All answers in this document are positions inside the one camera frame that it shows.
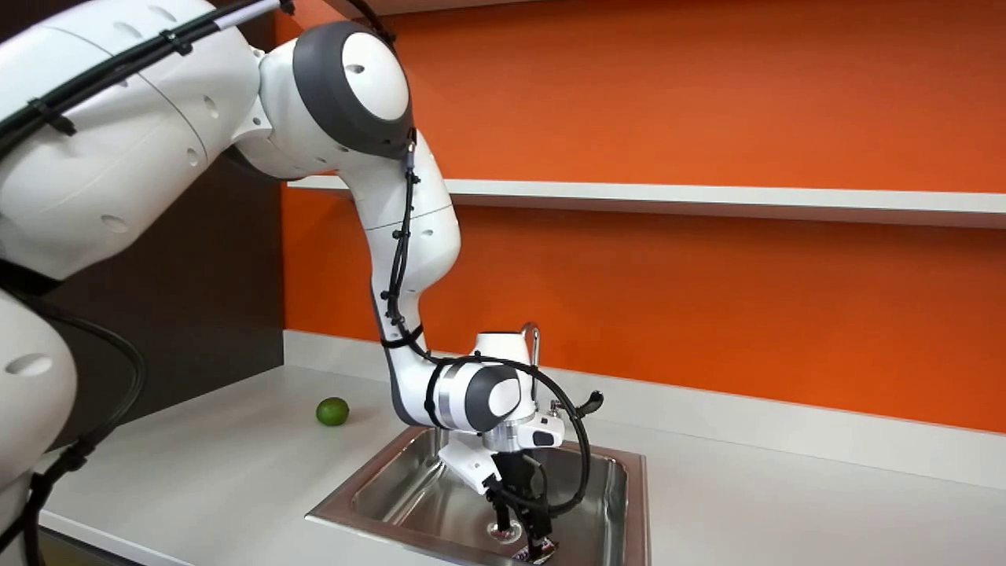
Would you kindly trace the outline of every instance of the lime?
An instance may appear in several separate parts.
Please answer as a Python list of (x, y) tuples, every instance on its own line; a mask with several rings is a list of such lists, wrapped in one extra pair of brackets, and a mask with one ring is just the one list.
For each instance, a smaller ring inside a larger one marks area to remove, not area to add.
[(318, 402), (313, 418), (326, 427), (338, 427), (350, 418), (350, 402), (341, 398), (326, 398)]

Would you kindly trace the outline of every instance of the countertop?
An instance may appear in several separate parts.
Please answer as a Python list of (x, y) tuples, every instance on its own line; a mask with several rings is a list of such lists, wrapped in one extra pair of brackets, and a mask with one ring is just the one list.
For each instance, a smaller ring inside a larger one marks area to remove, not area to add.
[[(345, 398), (341, 427), (313, 424)], [(138, 562), (425, 566), (409, 547), (306, 518), (401, 424), (375, 379), (277, 369), (116, 430), (44, 527)], [(652, 566), (996, 566), (1006, 492), (595, 424), (647, 460)]]

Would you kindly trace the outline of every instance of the stainless steel sink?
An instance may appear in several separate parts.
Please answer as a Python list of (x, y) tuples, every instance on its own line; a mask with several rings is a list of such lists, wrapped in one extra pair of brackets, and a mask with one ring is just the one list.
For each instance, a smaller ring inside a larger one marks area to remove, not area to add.
[[(376, 539), (409, 543), (446, 562), (518, 562), (520, 539), (499, 541), (494, 506), (451, 483), (438, 463), (444, 439), (409, 427), (365, 463), (345, 485), (312, 510)], [(618, 451), (591, 451), (584, 499), (553, 522), (549, 566), (647, 566), (643, 460)], [(570, 499), (577, 483), (577, 453), (540, 455), (549, 499)]]

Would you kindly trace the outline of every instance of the orange wall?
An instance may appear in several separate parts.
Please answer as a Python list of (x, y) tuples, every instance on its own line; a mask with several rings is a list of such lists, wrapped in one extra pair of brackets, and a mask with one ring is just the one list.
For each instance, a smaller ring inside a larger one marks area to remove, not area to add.
[[(948, 0), (537, 0), (397, 31), (446, 176), (996, 191), (1001, 22)], [(1006, 430), (1006, 233), (457, 217), (462, 261), (425, 303), (441, 348), (535, 318), (548, 366)], [(290, 329), (375, 339), (350, 201), (285, 191), (284, 229)]]

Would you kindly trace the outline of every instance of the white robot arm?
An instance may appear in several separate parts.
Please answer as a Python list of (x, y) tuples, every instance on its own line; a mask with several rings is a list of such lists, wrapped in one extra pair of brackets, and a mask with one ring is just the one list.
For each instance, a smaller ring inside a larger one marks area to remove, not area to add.
[[(524, 346), (532, 333), (479, 333), (464, 360), (425, 346), (419, 299), (451, 269), (457, 224), (410, 126), (397, 55), (356, 22), (306, 31), (269, 55), (248, 49), (231, 27), (277, 6), (221, 11), (213, 35), (187, 45), (171, 31), (206, 19), (204, 0), (91, 0), (0, 49), (4, 126), (17, 109), (46, 122), (0, 146), (0, 531), (75, 398), (69, 348), (17, 299), (120, 255), (225, 147), (266, 176), (338, 169), (350, 183), (371, 250), (394, 410), (405, 424), (451, 435), (441, 453), (451, 476), (505, 504), (505, 455), (562, 445), (562, 418), (535, 402), (532, 379), (548, 379)], [(69, 109), (46, 108), (50, 87), (157, 35), (168, 56)], [(580, 417), (562, 389), (557, 398), (584, 445)]]

